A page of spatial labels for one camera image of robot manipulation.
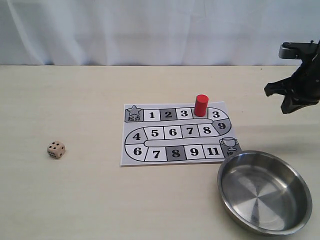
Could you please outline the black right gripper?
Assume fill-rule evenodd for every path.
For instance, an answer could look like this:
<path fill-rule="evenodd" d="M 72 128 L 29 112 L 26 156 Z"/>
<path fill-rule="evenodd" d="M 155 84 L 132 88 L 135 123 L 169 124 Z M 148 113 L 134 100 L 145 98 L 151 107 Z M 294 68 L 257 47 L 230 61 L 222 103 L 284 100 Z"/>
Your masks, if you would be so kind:
<path fill-rule="evenodd" d="M 301 65 L 292 76 L 264 87 L 267 97 L 273 94 L 285 96 L 280 106 L 283 114 L 317 105 L 320 101 L 320 57 L 296 58 L 301 60 Z"/>

